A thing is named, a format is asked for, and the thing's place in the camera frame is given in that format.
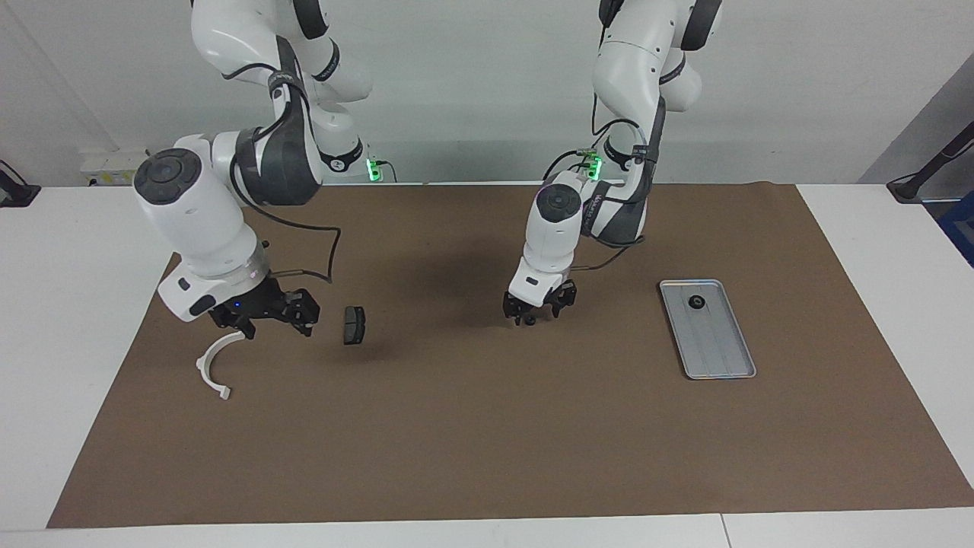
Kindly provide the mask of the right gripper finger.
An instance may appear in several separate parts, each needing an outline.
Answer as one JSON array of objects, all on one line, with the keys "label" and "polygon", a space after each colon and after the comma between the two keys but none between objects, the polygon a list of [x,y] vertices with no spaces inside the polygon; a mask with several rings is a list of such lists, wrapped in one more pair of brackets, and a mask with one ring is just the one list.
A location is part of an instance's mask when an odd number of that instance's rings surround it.
[{"label": "right gripper finger", "polygon": [[243,334],[246,339],[253,340],[256,336],[253,320],[246,314],[240,314],[237,310],[226,308],[225,305],[217,305],[211,309],[210,319],[220,329],[236,330],[236,332]]},{"label": "right gripper finger", "polygon": [[305,288],[291,294],[291,325],[305,337],[311,337],[319,323],[320,306]]}]

